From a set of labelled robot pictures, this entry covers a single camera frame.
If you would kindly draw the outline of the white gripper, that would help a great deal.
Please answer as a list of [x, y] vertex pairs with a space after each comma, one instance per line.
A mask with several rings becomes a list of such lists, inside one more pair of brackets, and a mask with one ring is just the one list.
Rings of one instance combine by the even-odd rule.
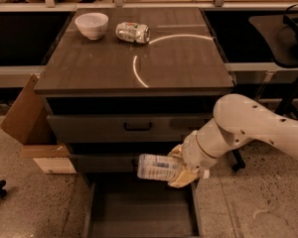
[[[199, 145], [197, 131], [193, 131], [187, 136], [183, 144], [174, 147], [168, 154], [168, 157], [182, 159], [186, 169], [195, 173], [210, 169], [218, 159], [209, 156]], [[180, 170], [168, 182], [168, 186], [180, 188], [195, 181], [199, 176], [187, 170]]]

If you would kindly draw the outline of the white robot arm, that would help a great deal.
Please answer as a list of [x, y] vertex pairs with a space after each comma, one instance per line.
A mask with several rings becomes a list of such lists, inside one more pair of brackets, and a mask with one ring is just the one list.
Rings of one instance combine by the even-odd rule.
[[213, 118], [190, 133], [171, 151], [181, 160], [168, 182], [183, 187], [202, 176], [225, 153], [253, 140], [264, 142], [298, 161], [298, 120], [277, 115], [240, 94], [228, 94], [215, 104]]

